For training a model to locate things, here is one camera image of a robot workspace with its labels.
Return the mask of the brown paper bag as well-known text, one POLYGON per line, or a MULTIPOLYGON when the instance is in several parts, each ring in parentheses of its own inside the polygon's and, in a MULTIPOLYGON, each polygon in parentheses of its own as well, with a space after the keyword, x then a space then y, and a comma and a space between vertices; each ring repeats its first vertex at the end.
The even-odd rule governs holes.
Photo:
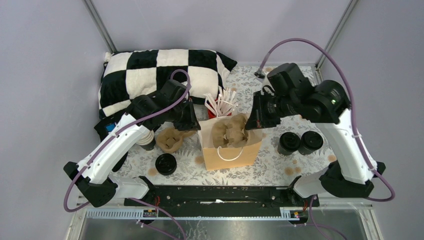
POLYGON ((214 147, 211 135, 213 125, 219 120, 226 120, 231 117, 216 117, 199 122, 201 129, 198 131, 198 136, 205 168, 208 171, 253 165, 259 153, 263 139, 261 129, 247 130, 249 139, 244 147, 214 147))

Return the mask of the black paper coffee cup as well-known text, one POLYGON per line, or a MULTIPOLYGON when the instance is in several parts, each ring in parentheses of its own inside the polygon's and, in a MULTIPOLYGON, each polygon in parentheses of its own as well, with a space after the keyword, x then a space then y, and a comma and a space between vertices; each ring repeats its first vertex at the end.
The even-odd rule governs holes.
POLYGON ((296 133, 285 132, 279 138, 277 152, 280 155, 289 156, 296 152, 300 146, 301 139, 296 133))

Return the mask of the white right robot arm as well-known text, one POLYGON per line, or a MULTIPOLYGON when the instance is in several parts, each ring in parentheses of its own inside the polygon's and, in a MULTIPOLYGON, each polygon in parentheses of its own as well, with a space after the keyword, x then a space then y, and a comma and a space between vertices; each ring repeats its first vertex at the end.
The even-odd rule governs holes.
POLYGON ((312 85, 295 63, 284 63, 267 74, 269 93, 253 94, 247 130, 274 128, 282 118, 300 115, 322 132, 336 160, 323 170, 298 177, 287 191, 287 201, 301 205, 308 197, 329 193, 338 198, 367 199, 385 164, 375 161, 361 143, 351 114, 353 106, 336 81, 312 85))

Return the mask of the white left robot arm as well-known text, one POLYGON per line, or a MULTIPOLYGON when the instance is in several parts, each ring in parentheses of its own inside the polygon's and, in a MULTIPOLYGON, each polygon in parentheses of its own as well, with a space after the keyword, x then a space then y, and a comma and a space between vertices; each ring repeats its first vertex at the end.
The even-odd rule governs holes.
POLYGON ((190 87, 169 79, 160 90, 136 97, 95 150, 63 167, 71 185, 89 204, 98 208, 112 199, 128 198, 135 198, 144 206, 154 202, 154 190, 141 177, 114 177, 110 173, 136 142, 144 140, 149 144, 154 128, 165 122, 173 123, 179 131, 200 130, 193 101, 187 96, 190 87))

